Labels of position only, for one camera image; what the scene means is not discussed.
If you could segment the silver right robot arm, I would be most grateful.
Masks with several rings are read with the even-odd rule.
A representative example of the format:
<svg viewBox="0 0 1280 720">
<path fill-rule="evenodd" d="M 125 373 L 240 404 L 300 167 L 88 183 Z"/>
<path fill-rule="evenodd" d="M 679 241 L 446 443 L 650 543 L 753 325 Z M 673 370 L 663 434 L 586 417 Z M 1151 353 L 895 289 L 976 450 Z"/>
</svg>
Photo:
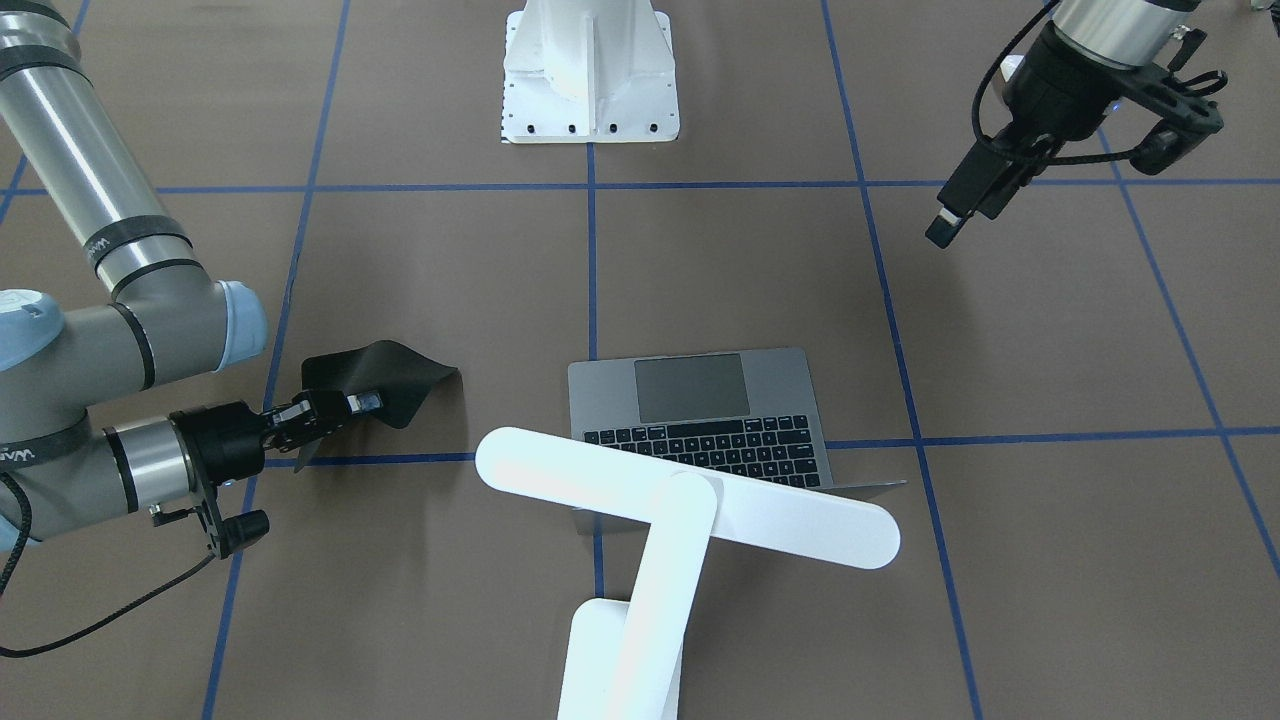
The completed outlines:
<svg viewBox="0 0 1280 720">
<path fill-rule="evenodd" d="M 270 450 L 308 454 L 353 419 L 385 418 L 390 391 L 346 378 L 380 346 L 312 359 L 301 393 L 279 407 L 237 401 L 95 429 L 95 405 L 257 357 L 265 311 L 198 261 L 50 3 L 3 4 L 3 120 L 110 293 L 67 311 L 47 293 L 3 292 L 3 552 L 141 509 L 159 525 L 197 518 L 216 557 L 255 543 L 266 515 L 225 518 L 220 486 L 257 474 Z"/>
</svg>

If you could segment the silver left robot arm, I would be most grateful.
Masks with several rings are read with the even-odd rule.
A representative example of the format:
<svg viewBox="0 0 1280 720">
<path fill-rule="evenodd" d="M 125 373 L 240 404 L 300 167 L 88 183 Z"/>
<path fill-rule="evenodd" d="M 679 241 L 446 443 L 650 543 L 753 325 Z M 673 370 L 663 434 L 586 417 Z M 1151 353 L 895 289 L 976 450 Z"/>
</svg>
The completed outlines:
<svg viewBox="0 0 1280 720">
<path fill-rule="evenodd" d="M 1157 176 L 1224 127 L 1213 94 L 1221 70 L 1180 79 L 1204 41 L 1187 19 L 1193 1 L 1051 1 L 1024 27 L 1036 40 L 1023 55 L 1009 44 L 984 73 L 972 104 L 975 141 L 940 191 L 925 234 L 950 246 L 975 214 L 995 219 L 1050 167 L 1129 161 Z M 1121 101 L 1156 115 L 1123 152 L 1066 156 Z"/>
</svg>

